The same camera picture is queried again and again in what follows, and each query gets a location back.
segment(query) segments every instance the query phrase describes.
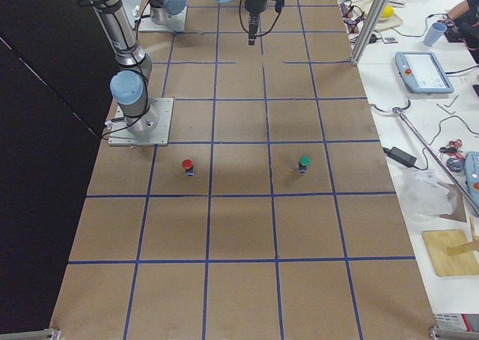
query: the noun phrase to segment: red cap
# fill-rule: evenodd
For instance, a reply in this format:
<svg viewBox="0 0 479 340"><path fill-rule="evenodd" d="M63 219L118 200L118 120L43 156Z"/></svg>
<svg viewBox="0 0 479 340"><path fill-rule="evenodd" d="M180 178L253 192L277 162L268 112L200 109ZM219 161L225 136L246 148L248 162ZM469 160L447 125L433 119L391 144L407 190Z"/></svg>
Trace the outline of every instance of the red cap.
<svg viewBox="0 0 479 340"><path fill-rule="evenodd" d="M193 167L193 161L191 159L185 159L182 163L181 166L185 169L191 169Z"/></svg>

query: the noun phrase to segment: black curtain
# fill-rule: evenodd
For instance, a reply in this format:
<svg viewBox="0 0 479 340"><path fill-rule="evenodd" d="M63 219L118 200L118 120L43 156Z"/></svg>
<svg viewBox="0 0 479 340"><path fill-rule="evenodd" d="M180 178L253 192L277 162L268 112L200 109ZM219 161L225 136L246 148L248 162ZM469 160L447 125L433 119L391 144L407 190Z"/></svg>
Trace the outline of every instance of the black curtain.
<svg viewBox="0 0 479 340"><path fill-rule="evenodd" d="M0 333L49 327L118 71L76 0L0 0Z"/></svg>

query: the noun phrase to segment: yellow ball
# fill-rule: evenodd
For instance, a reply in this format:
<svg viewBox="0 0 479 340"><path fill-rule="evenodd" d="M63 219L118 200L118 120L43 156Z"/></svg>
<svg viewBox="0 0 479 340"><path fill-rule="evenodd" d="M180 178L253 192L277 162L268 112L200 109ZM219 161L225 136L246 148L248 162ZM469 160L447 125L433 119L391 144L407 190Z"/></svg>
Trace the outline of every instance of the yellow ball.
<svg viewBox="0 0 479 340"><path fill-rule="evenodd" d="M381 18L391 18L394 15L394 8L386 5L381 13Z"/></svg>

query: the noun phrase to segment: blue cup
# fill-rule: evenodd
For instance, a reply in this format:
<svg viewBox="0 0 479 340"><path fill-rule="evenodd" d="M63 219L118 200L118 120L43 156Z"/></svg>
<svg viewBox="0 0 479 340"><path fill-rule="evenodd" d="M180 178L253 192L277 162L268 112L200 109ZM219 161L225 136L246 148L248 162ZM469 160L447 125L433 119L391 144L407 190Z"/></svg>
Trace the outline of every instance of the blue cup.
<svg viewBox="0 0 479 340"><path fill-rule="evenodd" d="M432 46L437 40L444 34L444 32L448 29L446 24L435 22L430 27L426 33L426 37L424 37L424 45L425 46Z"/></svg>

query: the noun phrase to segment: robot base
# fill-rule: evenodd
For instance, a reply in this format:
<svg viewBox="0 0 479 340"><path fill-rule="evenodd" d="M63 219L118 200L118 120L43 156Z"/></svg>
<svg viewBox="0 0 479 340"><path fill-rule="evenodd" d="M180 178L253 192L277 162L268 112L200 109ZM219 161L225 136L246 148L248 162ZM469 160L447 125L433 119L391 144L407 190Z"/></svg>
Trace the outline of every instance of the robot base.
<svg viewBox="0 0 479 340"><path fill-rule="evenodd" d="M181 11L181 13L176 16L166 16L166 24L160 25L153 23L150 18L144 18L141 20L139 31L155 31L159 33L173 33L173 32L184 32L186 24L186 12L188 6ZM150 13L150 6L148 5L145 14Z"/></svg>
<svg viewBox="0 0 479 340"><path fill-rule="evenodd" d="M128 129L120 130L112 133L109 137L108 143L111 146L133 146L133 145L168 145L168 137L170 135L171 116L173 114L173 98L153 98L151 106L158 114L158 125L156 128L145 137L137 137ZM115 114L116 118L123 117L123 112L118 107ZM119 130L125 127L124 122L117 122L113 125L112 131Z"/></svg>

